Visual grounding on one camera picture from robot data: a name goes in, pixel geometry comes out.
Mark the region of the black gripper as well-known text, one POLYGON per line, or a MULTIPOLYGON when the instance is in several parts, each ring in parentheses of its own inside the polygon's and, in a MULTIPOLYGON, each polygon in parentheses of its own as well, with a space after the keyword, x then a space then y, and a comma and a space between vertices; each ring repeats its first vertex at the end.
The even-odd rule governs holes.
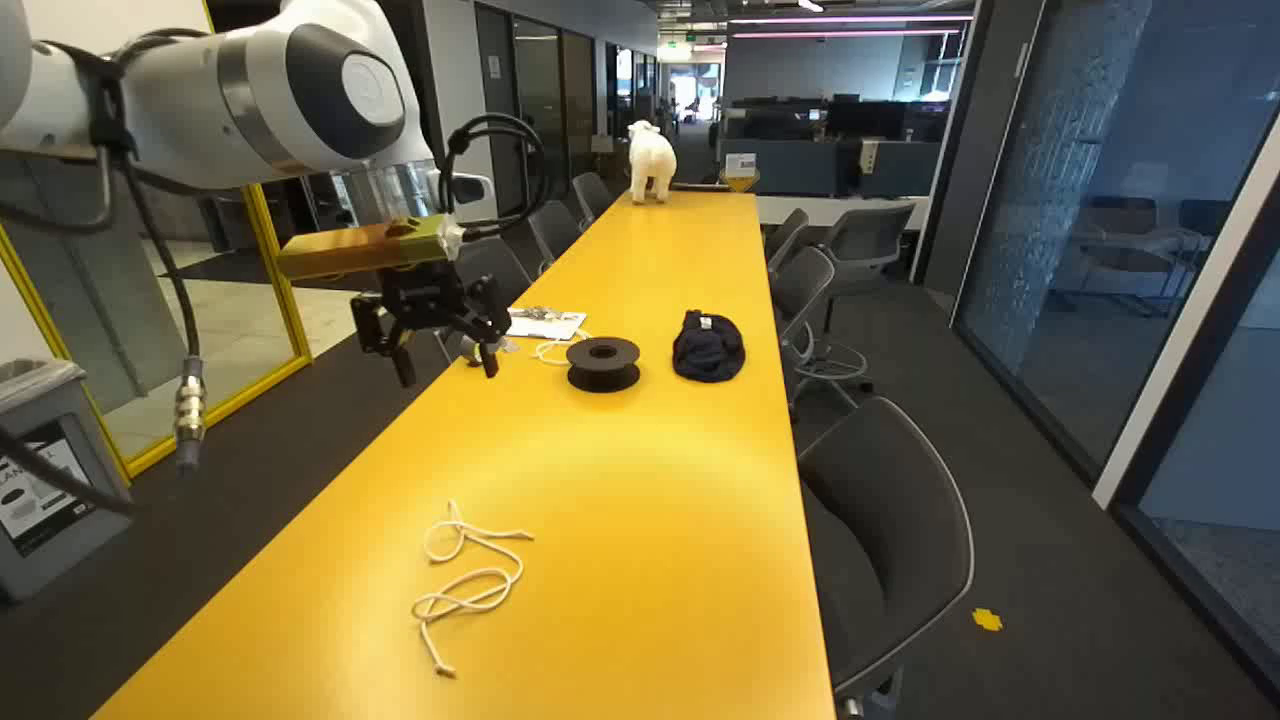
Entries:
POLYGON ((384 268, 378 289, 351 298, 354 341, 365 350, 389 350, 399 387, 414 387, 414 362, 404 330, 452 327, 476 341, 485 376, 498 371, 498 335, 506 330, 506 302, 496 274, 463 274, 452 258, 410 268, 384 268))

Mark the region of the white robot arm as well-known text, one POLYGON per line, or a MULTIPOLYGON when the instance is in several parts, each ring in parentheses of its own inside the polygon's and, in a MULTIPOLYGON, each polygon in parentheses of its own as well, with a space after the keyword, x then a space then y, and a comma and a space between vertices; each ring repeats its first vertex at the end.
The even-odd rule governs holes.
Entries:
POLYGON ((512 314, 487 278, 454 272, 479 227, 447 208, 452 167, 424 136, 409 59, 374 0, 285 0, 247 29, 151 29, 114 49, 34 36, 29 0, 3 0, 0 36, 7 151, 188 190, 424 171, 424 201, 374 196, 346 227, 290 234, 279 272, 374 272, 378 291, 354 295, 351 318, 399 376, 410 371, 404 335, 414 327, 467 335, 476 362, 496 371, 512 314))

